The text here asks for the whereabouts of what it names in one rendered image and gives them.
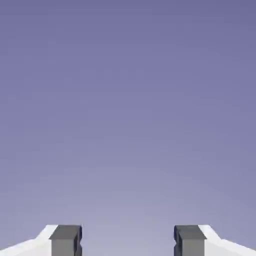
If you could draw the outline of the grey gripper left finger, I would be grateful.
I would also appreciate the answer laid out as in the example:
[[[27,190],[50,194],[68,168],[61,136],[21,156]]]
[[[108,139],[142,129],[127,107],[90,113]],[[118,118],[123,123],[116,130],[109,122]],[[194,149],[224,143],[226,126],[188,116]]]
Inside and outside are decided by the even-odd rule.
[[[0,250],[0,256],[83,256],[81,225],[48,224],[34,239]]]

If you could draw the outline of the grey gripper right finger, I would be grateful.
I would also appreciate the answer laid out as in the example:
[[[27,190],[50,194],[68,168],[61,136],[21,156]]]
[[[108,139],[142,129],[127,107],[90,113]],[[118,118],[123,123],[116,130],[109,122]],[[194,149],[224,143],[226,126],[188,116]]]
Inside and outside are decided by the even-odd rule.
[[[208,224],[175,225],[173,256],[256,256],[256,250],[222,239]]]

